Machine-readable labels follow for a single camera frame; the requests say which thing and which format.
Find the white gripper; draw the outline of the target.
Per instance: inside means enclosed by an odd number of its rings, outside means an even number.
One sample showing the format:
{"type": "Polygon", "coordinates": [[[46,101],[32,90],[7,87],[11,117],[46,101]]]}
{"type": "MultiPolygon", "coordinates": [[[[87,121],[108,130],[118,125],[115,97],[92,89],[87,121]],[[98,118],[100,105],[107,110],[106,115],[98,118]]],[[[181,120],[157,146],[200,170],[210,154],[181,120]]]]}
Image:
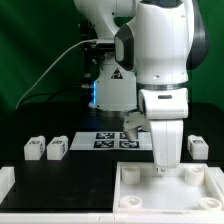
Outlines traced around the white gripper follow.
{"type": "Polygon", "coordinates": [[[151,131],[154,163],[159,175],[166,174],[166,168],[175,168],[180,163],[183,121],[153,120],[150,122],[139,111],[130,111],[124,117],[123,132],[128,140],[138,139],[138,130],[151,131]]]}

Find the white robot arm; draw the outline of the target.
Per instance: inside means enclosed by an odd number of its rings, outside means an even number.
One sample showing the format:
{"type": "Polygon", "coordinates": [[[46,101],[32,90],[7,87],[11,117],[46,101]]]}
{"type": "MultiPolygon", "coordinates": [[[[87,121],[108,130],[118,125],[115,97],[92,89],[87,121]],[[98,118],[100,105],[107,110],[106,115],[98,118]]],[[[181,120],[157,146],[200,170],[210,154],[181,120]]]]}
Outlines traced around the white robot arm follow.
{"type": "Polygon", "coordinates": [[[127,139],[150,133],[159,172],[180,163],[188,72],[209,37],[197,0],[74,0],[96,32],[100,75],[89,106],[124,116],[127,139]]]}

